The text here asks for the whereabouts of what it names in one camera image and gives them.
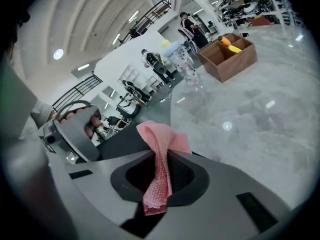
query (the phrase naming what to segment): marble floor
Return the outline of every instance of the marble floor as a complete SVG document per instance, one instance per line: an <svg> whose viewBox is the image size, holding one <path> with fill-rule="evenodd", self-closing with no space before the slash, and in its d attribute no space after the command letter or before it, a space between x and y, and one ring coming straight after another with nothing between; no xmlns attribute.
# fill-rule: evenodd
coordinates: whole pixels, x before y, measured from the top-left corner
<svg viewBox="0 0 320 240"><path fill-rule="evenodd" d="M224 83L200 66L197 86L181 81L173 89L171 127L194 152L245 171L294 208L318 175L318 51L298 28L249 34L258 62Z"/></svg>

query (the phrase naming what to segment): wooden box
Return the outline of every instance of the wooden box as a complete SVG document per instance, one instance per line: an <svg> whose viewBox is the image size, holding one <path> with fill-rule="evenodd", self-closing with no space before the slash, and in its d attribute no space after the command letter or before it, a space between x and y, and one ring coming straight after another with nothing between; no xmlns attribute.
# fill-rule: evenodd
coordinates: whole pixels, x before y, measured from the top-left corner
<svg viewBox="0 0 320 240"><path fill-rule="evenodd" d="M252 42L232 33L224 36L242 51L235 53L220 42L214 41L197 52L205 70L221 83L258 61Z"/></svg>

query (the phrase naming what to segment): hand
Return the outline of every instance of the hand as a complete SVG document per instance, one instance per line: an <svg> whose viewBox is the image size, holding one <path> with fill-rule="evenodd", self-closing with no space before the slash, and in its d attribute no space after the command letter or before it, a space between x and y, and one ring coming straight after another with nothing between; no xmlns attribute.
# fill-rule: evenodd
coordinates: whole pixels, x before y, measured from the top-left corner
<svg viewBox="0 0 320 240"><path fill-rule="evenodd" d="M75 113L81 113L82 111L86 110L86 109L89 109L88 107L86 108L79 108ZM63 124L65 123L67 120L70 120L72 117L74 117L76 114L75 113L69 113L65 119L63 119L60 124ZM91 116L90 118L90 123L91 125L93 125L94 127L99 127L101 125L101 121L99 120L98 118L99 116L99 113L98 112L95 112L93 116ZM92 136L94 135L94 132L89 128L89 127L85 127L84 128L84 131L86 133L86 135L91 139Z"/></svg>

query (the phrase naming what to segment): cleaning cloth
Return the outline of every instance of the cleaning cloth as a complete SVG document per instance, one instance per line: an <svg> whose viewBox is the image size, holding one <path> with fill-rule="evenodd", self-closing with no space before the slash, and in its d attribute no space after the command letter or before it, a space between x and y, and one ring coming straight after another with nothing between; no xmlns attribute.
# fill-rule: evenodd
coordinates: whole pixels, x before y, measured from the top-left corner
<svg viewBox="0 0 320 240"><path fill-rule="evenodd" d="M191 154L185 134L174 132L168 125L146 121L137 131L155 153L155 173L143 196L144 214L155 215L167 211L167 199L172 195L172 186L167 162L168 150Z"/></svg>

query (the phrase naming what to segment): railing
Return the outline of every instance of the railing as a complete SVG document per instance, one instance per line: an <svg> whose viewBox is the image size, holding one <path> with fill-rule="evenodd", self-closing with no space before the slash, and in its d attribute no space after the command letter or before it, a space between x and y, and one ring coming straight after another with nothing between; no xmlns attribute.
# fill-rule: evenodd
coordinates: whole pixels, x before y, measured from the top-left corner
<svg viewBox="0 0 320 240"><path fill-rule="evenodd" d="M171 0L161 0L150 10L148 10L130 29L129 33L120 41L120 46L126 42L134 39L138 36L143 35L148 28L155 23L156 20L160 19L171 9Z"/></svg>
<svg viewBox="0 0 320 240"><path fill-rule="evenodd" d="M82 96L100 84L102 80L96 75L89 76L81 83L77 84L64 95L62 95L55 103L53 103L53 110L58 112L67 103L80 100Z"/></svg>

